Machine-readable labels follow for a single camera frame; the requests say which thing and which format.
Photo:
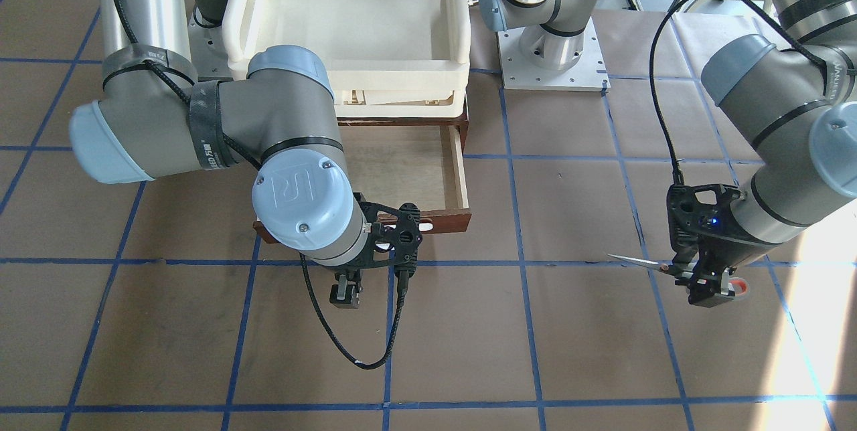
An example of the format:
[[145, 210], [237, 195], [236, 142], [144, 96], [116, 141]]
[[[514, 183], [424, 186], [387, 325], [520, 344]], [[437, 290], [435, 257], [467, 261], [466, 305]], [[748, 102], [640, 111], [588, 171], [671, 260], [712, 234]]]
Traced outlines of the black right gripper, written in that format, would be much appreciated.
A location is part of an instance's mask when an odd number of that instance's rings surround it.
[[329, 302], [339, 309], [358, 309], [362, 291], [362, 271], [369, 268], [391, 266], [389, 258], [377, 260], [380, 255], [374, 247], [355, 243], [345, 249], [345, 244], [332, 244], [320, 249], [302, 251], [302, 255], [314, 260], [335, 273], [337, 282], [331, 286]]

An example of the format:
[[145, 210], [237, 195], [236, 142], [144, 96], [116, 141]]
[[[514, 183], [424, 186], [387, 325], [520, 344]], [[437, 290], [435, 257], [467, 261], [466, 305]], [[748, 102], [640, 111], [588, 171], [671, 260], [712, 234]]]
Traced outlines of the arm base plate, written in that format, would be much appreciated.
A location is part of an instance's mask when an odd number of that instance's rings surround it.
[[191, 62], [199, 80], [231, 81], [228, 55], [222, 38], [222, 28], [205, 19], [198, 7], [193, 8], [189, 19]]
[[592, 19], [585, 30], [560, 37], [542, 26], [497, 33], [504, 86], [512, 90], [610, 89]]

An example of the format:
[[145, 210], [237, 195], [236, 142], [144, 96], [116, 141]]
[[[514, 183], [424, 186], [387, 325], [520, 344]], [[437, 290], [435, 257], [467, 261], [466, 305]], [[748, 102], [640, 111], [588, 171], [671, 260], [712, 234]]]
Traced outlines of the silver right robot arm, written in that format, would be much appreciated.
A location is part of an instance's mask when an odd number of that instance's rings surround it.
[[[196, 0], [206, 23], [227, 0]], [[243, 80], [199, 81], [184, 0], [101, 0], [104, 98], [77, 108], [70, 141], [79, 164], [107, 184], [257, 169], [252, 199], [271, 236], [333, 268], [330, 300], [355, 308], [374, 239], [352, 192], [333, 90], [310, 50], [275, 45]]]

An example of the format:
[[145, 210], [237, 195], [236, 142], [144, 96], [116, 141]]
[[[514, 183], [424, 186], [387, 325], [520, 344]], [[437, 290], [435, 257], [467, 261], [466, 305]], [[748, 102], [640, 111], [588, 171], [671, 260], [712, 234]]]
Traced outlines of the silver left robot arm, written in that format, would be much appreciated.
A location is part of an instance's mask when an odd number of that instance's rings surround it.
[[[789, 43], [778, 50], [759, 34], [719, 49], [701, 71], [701, 83], [763, 165], [741, 187], [688, 186], [656, 96], [655, 47], [649, 51], [649, 86], [672, 159], [666, 211], [671, 264], [615, 257], [671, 275], [688, 289], [688, 302], [705, 308], [746, 296], [733, 278], [743, 264], [802, 233], [855, 200], [855, 0], [773, 0], [778, 21], [766, 23]], [[525, 27], [523, 48], [546, 68], [573, 65], [567, 40], [582, 38], [594, 2], [584, 0], [479, 0], [491, 31]]]

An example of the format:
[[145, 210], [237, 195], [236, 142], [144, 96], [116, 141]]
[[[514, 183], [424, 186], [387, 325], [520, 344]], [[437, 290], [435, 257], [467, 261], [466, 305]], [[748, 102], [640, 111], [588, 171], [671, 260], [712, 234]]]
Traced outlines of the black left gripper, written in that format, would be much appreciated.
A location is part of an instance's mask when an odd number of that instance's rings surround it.
[[690, 304], [713, 308], [746, 296], [748, 284], [741, 279], [732, 284], [731, 276], [739, 266], [758, 260], [769, 251], [771, 246], [758, 242], [704, 236], [690, 278]]

